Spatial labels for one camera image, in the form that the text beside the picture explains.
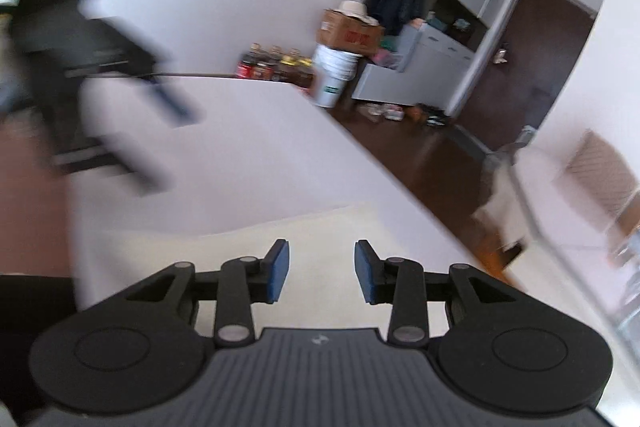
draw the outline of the cardboard box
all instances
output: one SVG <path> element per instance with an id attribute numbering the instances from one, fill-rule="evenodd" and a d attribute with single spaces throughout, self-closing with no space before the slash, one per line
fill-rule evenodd
<path id="1" fill-rule="evenodd" d="M 317 40 L 334 50 L 368 57 L 377 52 L 383 33 L 382 26 L 369 26 L 360 19 L 325 10 Z"/>

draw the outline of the white logo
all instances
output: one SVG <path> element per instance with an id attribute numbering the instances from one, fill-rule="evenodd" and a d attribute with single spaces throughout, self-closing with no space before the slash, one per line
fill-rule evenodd
<path id="1" fill-rule="evenodd" d="M 316 346 L 322 346 L 322 344 L 326 344 L 327 342 L 329 342 L 329 337 L 320 333 L 317 337 L 313 337 L 311 339 L 311 342 L 316 344 Z"/>

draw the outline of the hat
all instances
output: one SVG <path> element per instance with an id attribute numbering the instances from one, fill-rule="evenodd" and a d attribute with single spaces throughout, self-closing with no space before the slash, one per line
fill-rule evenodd
<path id="1" fill-rule="evenodd" d="M 367 16 L 367 8 L 361 2 L 342 1 L 340 7 L 336 10 L 347 17 L 356 17 L 369 26 L 379 26 L 380 23 L 373 17 Z"/>

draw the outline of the brown door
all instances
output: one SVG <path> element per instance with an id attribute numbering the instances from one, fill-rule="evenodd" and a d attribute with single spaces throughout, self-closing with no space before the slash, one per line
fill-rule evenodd
<path id="1" fill-rule="evenodd" d="M 489 149 L 512 143 L 525 125 L 538 128 L 591 31 L 587 12 L 567 0 L 518 0 L 493 60 L 463 107 L 458 124 Z"/>

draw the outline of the ribbed gray panel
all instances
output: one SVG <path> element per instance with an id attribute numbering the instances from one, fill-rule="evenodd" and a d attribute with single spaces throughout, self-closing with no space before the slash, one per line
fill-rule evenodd
<path id="1" fill-rule="evenodd" d="M 514 419 L 470 405 L 417 351 L 375 330 L 264 330 L 220 351 L 181 396 L 114 418 L 58 410 L 34 427 L 606 427 L 591 410 L 561 419 Z"/>

